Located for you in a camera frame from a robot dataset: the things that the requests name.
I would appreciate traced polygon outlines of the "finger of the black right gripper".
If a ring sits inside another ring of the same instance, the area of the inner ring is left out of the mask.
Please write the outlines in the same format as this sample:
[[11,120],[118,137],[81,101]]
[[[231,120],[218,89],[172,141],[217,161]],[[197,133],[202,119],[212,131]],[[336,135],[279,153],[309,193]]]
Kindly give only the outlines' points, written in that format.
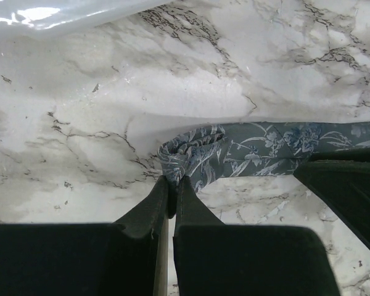
[[294,176],[370,250],[370,148],[314,154]]

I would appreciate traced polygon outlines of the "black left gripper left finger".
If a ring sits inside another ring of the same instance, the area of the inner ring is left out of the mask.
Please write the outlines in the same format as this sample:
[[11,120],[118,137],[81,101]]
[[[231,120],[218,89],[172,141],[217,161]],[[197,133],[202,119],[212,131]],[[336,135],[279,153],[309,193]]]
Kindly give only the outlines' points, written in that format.
[[0,224],[0,295],[166,295],[168,182],[113,223]]

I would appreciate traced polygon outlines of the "grey blue floral tie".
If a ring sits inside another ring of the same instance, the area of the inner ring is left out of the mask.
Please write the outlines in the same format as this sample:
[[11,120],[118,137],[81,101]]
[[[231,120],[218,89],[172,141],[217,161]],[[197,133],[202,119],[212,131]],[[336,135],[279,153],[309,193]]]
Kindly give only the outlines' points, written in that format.
[[220,178],[290,175],[313,154],[370,147],[370,122],[208,125],[162,144],[158,158],[174,187],[199,191]]

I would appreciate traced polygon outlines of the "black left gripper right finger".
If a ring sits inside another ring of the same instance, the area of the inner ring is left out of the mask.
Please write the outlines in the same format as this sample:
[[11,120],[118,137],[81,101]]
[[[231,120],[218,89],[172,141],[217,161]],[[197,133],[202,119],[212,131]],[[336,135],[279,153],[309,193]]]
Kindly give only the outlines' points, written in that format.
[[231,225],[178,186],[175,268],[181,295],[338,295],[319,236],[308,228]]

